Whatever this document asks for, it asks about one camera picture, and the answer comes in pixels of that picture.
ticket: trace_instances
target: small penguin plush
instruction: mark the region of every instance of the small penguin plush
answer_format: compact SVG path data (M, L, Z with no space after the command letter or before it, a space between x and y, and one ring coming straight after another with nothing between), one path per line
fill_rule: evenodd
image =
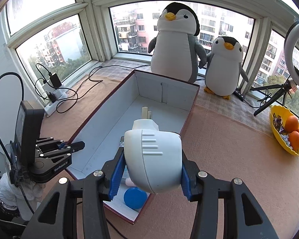
M175 79L195 82L199 67L206 64L207 55L197 35L200 26L195 12L182 3L170 3L157 21L158 35L151 40L148 52L155 48L151 70Z
M204 91L230 99L238 84L239 76L248 82L241 66L243 51L233 37L221 36L214 40L207 55Z

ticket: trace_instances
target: open box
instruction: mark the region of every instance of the open box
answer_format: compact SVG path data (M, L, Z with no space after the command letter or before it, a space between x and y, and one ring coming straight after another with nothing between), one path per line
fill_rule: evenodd
M198 91L197 84L133 70L69 140L69 143L84 141L85 148L72 155L68 172L75 179L82 179L113 159L121 136L132 129L134 120L141 118L142 107L152 111L152 119L160 131L172 131L182 136ZM104 202L104 206L134 224L153 195L148 194L142 209L133 210L125 205L123 199L128 188L121 184L118 194L111 202Z

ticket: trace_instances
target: silver bolt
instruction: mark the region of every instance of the silver bolt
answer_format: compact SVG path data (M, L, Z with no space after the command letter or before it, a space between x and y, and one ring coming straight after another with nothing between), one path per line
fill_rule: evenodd
M95 172L93 172L93 175L99 177L103 175L103 172L101 170L96 170Z
M241 184L243 184L243 181L240 178L235 178L234 183L237 185L241 185Z
M198 176L202 177L202 178L205 178L205 177L207 177L207 173L204 172L204 171L200 171L200 172L198 172Z
M60 184L65 184L67 181L68 181L68 178L66 178L66 177L63 177L63 178L59 179Z

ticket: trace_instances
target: large penguin plush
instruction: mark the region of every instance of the large penguin plush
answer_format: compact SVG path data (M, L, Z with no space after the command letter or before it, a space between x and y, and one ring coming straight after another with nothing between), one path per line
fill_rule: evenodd
M238 84L239 76L248 82L241 66L243 51L233 37L221 36L214 40L207 55L204 91L230 99Z
M175 79L195 82L199 67L206 64L207 55L197 35L200 26L195 12L185 4L173 2L166 6L157 21L157 37L151 40L148 52L155 48L151 70Z

